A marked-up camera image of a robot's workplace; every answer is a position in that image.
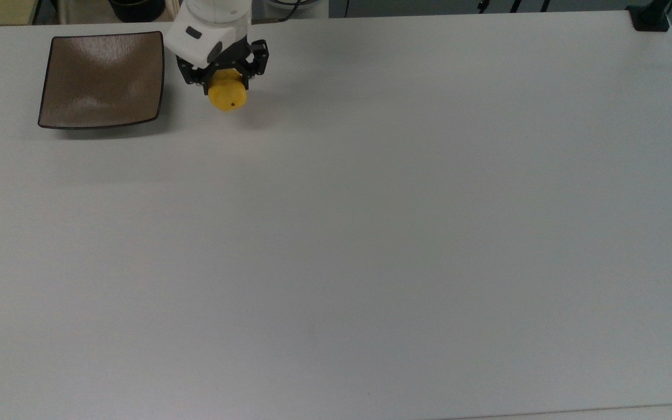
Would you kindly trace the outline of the black gripper body silver flange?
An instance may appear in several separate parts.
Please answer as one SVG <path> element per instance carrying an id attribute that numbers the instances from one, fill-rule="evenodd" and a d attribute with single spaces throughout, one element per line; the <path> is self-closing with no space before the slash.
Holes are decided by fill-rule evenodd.
<path id="1" fill-rule="evenodd" d="M 248 56 L 250 56 L 250 46 L 248 44 L 248 39 L 233 43 L 211 61 L 208 70 L 235 68 L 237 70 L 242 69 L 245 73 L 250 66 L 247 61 Z"/>

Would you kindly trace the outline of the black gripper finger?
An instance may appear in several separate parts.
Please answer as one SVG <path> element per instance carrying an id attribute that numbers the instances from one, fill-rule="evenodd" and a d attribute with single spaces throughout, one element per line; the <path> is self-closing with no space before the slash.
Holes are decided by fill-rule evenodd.
<path id="1" fill-rule="evenodd" d="M 203 94 L 208 95 L 209 91 L 209 74 L 211 69 L 207 68 L 198 68 L 192 63 L 184 60 L 179 55 L 176 56 L 176 62 L 181 76 L 184 79 L 184 82 L 187 85 L 197 85 L 203 89 Z"/>
<path id="2" fill-rule="evenodd" d="M 267 41 L 264 39 L 249 42 L 241 40 L 242 50 L 237 59 L 237 71 L 243 78 L 245 90 L 250 88 L 250 81 L 256 75 L 263 75 L 270 57 Z"/>

